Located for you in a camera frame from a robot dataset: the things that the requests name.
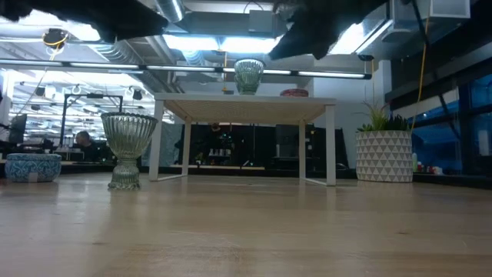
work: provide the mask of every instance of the red object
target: red object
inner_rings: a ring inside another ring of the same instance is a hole
[[[308,97],[309,92],[305,89],[302,88],[291,88],[291,89],[286,89],[283,92],[280,93],[280,96],[287,96],[287,97]]]

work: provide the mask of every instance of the white geometric planter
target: white geometric planter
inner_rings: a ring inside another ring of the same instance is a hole
[[[411,132],[359,132],[356,139],[359,180],[412,182]]]

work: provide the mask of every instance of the table leg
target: table leg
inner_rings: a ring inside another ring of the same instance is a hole
[[[183,143],[183,169],[181,174],[188,175],[188,166],[190,162],[190,142],[191,142],[191,118],[186,118],[184,124],[184,143]]]
[[[158,180],[159,156],[161,154],[162,116],[164,115],[164,101],[156,100],[154,106],[154,118],[157,119],[154,133],[152,134],[151,157],[148,163],[148,177],[151,181]]]
[[[299,178],[306,178],[306,122],[299,122]]]
[[[326,185],[337,185],[337,165],[335,155],[335,107],[324,108],[326,119]]]

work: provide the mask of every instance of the white table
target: white table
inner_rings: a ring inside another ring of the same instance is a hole
[[[155,94],[154,117],[158,120],[152,136],[151,181],[162,181],[188,175],[192,122],[234,122],[299,125],[299,178],[319,185],[336,185],[335,125],[332,98],[290,98],[256,95]],[[158,178],[161,129],[164,107],[182,118],[184,127],[183,166],[180,175]],[[306,179],[306,123],[326,117],[327,181]]]

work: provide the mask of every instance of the blue ceramic pot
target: blue ceramic pot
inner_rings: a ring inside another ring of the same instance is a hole
[[[13,182],[51,182],[60,175],[61,160],[53,154],[9,154],[5,175]]]

